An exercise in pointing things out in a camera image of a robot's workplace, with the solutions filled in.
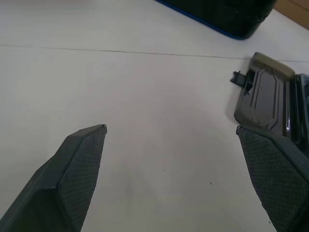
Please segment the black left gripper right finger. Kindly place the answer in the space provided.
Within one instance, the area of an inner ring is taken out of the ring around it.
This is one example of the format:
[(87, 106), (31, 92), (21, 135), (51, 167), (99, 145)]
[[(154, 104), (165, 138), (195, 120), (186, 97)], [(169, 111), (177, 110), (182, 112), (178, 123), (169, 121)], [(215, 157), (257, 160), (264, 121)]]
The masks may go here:
[(309, 230), (309, 159), (288, 138), (238, 126), (250, 179), (278, 232)]

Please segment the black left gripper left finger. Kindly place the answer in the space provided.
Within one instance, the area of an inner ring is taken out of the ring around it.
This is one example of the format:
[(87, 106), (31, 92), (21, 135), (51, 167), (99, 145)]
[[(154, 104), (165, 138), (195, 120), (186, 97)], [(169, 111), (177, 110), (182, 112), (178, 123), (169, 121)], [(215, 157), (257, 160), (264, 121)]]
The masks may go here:
[(107, 127), (81, 129), (33, 174), (0, 219), (2, 232), (81, 231), (100, 169)]

